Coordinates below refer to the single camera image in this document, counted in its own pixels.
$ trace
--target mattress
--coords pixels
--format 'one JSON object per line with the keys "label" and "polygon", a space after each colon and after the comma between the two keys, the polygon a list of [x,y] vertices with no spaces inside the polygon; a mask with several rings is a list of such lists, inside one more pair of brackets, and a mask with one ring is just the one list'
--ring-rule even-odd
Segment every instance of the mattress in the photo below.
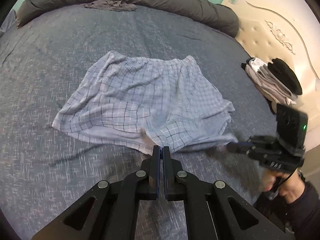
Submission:
{"label": "mattress", "polygon": [[[72,5],[47,12],[0,38],[0,208],[22,240],[52,221],[98,181],[115,182],[149,156],[95,145],[51,127],[88,68],[110,50],[170,60],[191,55],[235,111],[225,133],[276,132],[276,119],[240,64],[234,38],[190,18],[138,6],[114,12]],[[258,196],[261,169],[246,156],[214,149],[176,152],[201,180],[221,179],[244,199]],[[136,239],[187,239],[182,202],[141,201]]]}

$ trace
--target carved floral ornament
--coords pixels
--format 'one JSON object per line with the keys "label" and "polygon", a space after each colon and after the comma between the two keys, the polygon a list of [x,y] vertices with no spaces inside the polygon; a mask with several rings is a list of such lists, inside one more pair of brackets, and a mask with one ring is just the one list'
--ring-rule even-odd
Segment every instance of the carved floral ornament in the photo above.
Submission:
{"label": "carved floral ornament", "polygon": [[271,33],[273,34],[273,36],[283,45],[286,46],[287,49],[294,55],[296,55],[293,52],[293,46],[290,42],[286,41],[286,37],[285,34],[280,30],[277,29],[276,26],[272,23],[272,22],[268,22],[267,20],[265,20],[265,22],[267,23],[267,25],[269,26],[269,28],[271,29]]}

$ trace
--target black folded garment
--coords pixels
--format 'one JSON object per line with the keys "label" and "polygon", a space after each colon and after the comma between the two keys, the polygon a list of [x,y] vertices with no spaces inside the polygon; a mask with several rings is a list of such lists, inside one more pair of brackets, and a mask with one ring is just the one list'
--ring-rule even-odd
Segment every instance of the black folded garment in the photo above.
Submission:
{"label": "black folded garment", "polygon": [[282,59],[275,58],[268,63],[268,70],[284,84],[293,94],[302,95],[302,88],[297,76]]}

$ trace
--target human hand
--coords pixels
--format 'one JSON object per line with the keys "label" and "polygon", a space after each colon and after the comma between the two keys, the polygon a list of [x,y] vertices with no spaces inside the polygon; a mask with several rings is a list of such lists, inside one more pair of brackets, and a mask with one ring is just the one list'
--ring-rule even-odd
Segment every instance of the human hand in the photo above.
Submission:
{"label": "human hand", "polygon": [[[283,172],[265,169],[261,180],[262,191],[271,190],[277,177],[286,179],[288,176],[289,174],[285,174]],[[302,195],[304,188],[305,185],[298,175],[298,170],[296,170],[292,176],[280,186],[279,195],[283,196],[286,202],[290,204]]]}

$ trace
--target stack of folded clothes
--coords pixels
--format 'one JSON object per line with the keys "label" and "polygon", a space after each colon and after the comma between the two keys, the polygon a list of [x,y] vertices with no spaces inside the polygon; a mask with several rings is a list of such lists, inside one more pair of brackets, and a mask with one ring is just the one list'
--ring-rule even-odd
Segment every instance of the stack of folded clothes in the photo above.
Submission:
{"label": "stack of folded clothes", "polygon": [[276,104],[292,106],[302,95],[301,85],[292,69],[281,59],[265,63],[259,58],[249,58],[242,68],[249,75],[256,88],[271,102],[276,113]]}

